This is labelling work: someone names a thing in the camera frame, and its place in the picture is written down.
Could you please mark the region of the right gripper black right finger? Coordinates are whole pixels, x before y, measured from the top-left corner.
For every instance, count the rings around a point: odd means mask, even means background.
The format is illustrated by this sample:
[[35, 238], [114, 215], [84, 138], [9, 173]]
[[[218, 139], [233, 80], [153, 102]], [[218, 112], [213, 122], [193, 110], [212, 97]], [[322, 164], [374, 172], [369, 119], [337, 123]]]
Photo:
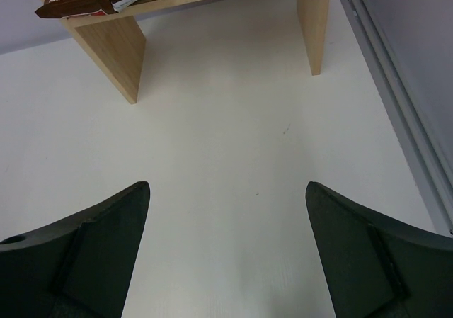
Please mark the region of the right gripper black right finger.
[[318, 182], [308, 183], [305, 198], [337, 317], [452, 316], [452, 238]]

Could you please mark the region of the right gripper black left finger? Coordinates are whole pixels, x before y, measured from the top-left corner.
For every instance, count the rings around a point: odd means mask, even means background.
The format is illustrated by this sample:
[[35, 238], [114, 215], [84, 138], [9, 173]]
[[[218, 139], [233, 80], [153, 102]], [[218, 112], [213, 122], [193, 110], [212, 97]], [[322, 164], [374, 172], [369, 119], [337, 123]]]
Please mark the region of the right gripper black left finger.
[[121, 317], [150, 199], [140, 181], [1, 241], [1, 316]]

